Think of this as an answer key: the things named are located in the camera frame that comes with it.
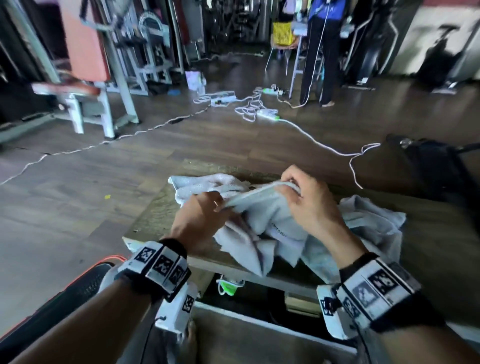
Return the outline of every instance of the wooden tabletop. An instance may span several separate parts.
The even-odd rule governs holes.
[[[279,179],[274,174],[195,160],[185,160],[174,172],[191,176],[214,173],[231,174],[252,183]],[[448,321],[480,327],[480,239],[461,211],[446,203],[398,194],[333,185],[330,189],[337,201],[358,194],[380,207],[405,212],[401,265],[422,284],[425,295]],[[159,239],[169,231],[178,209],[175,191],[167,184],[125,233],[125,243],[135,249],[148,240]],[[213,240],[192,252],[188,262],[230,278],[313,298],[316,286],[323,284],[302,262],[292,268],[280,258],[276,258],[267,277],[261,278],[240,266],[228,253],[221,252]]]

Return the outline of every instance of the blue shirt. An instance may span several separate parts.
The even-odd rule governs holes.
[[[336,0],[332,1],[330,5],[326,4],[324,0],[313,0],[312,6],[310,7],[310,14],[308,19],[311,19],[315,14],[315,11],[324,6],[316,15],[322,19],[332,19],[332,20],[342,20],[343,10],[345,9],[346,0]]]

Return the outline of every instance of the crumpled cloth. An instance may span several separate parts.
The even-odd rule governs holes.
[[[294,184],[276,181],[251,185],[223,173],[171,176],[168,182],[175,188],[175,200],[180,205],[192,194],[218,191],[227,201],[226,206],[241,214],[228,221],[214,239],[222,251],[249,271],[264,277],[272,268],[275,256],[280,256],[293,267],[302,259],[325,283],[340,282],[338,267],[327,248],[295,222],[287,201],[273,189],[285,183],[299,192]],[[338,207],[347,226],[368,250],[399,261],[400,227],[406,220],[405,213],[380,208],[358,195],[342,199]]]

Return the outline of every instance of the yellow basket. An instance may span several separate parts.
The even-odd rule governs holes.
[[[273,42],[281,46],[293,43],[292,23],[273,23]]]

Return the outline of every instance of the blue object on floor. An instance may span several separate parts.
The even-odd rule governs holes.
[[[178,96],[180,95],[180,90],[177,90],[176,88],[171,88],[170,90],[168,90],[167,94],[169,96]]]

